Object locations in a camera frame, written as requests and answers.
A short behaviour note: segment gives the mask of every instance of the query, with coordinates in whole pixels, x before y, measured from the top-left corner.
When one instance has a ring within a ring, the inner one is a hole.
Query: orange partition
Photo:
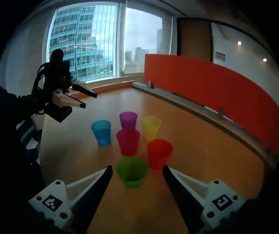
[[[279,107],[257,84],[217,64],[176,55],[145,58],[144,81],[208,106],[253,134],[276,154]]]

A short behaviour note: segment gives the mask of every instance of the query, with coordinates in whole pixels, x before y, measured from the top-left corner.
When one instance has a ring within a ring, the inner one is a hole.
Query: wall
[[[136,0],[139,3],[149,2],[162,8],[176,17],[201,17],[206,18],[207,13],[203,6],[197,0]],[[71,5],[81,2],[92,2],[91,0],[46,0],[44,1],[35,12],[40,12],[48,7],[55,6],[61,7],[65,5]],[[126,0],[113,0],[113,2],[126,3]]]
[[[221,21],[241,30],[249,33],[254,38],[256,38],[262,45],[264,45],[267,49],[270,50],[270,47],[266,41],[266,39],[259,33],[257,27],[255,25],[249,25],[241,21],[240,19],[235,19],[231,9],[228,6],[227,0],[213,1],[213,0],[198,0],[198,3],[201,7],[206,11],[208,19]]]
[[[17,96],[31,93],[38,68],[45,62],[43,49],[54,12],[49,9],[25,21],[9,41],[0,60],[0,85],[8,92]],[[32,118],[41,129],[44,115]]]
[[[226,55],[225,62],[214,56],[213,63],[247,77],[268,93],[279,107],[279,69],[274,59],[254,40],[234,29],[212,23],[212,33],[214,52]]]
[[[210,23],[189,18],[177,19],[178,55],[211,62]]]
[[[279,107],[243,75],[200,59],[147,54],[144,81],[215,111],[224,108],[225,116],[255,136],[273,155],[277,153]]]

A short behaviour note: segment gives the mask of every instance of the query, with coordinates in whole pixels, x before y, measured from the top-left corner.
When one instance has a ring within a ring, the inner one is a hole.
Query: wooden table
[[[73,108],[62,123],[46,116],[41,141],[41,167],[45,182],[60,179],[66,184],[107,165],[113,176],[90,224],[88,233],[188,233],[162,171],[149,170],[142,186],[124,187],[116,173],[122,155],[116,139],[121,129],[119,114],[138,114],[136,129],[142,133],[142,118],[162,120],[159,138],[172,143],[168,166],[209,183],[220,179],[245,199],[261,190],[262,161],[239,141],[208,122],[161,99],[125,88],[102,93],[97,99],[82,99],[86,109]],[[111,122],[112,143],[98,146],[91,130],[93,122]],[[138,156],[144,159],[146,142],[141,138]]]

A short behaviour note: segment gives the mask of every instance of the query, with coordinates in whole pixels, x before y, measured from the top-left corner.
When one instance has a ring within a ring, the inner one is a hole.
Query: sign on wall
[[[215,58],[223,62],[226,61],[226,55],[219,52],[215,52]]]

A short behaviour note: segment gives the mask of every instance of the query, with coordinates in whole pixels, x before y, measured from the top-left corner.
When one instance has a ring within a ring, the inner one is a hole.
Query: blue cup
[[[107,120],[99,120],[92,124],[92,130],[98,144],[102,146],[111,143],[111,123]]]

